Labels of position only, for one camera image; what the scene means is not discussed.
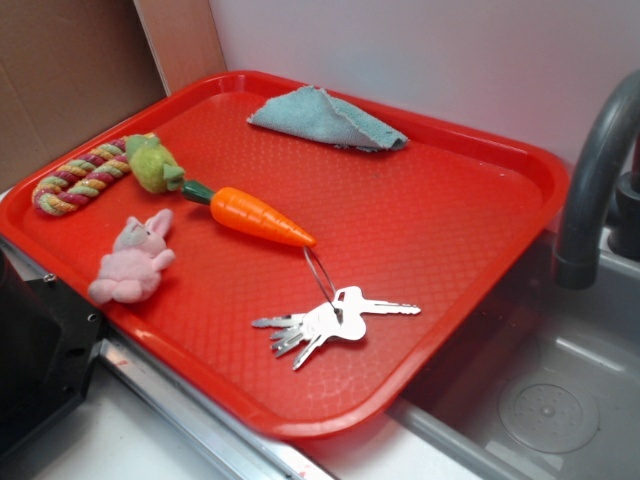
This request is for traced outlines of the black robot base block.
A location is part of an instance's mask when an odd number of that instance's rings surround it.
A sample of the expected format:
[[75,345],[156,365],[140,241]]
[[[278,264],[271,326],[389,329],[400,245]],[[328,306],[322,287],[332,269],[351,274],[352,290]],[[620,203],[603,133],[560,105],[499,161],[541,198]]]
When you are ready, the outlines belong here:
[[1,256],[1,458],[86,398],[102,313],[59,279],[24,280]]

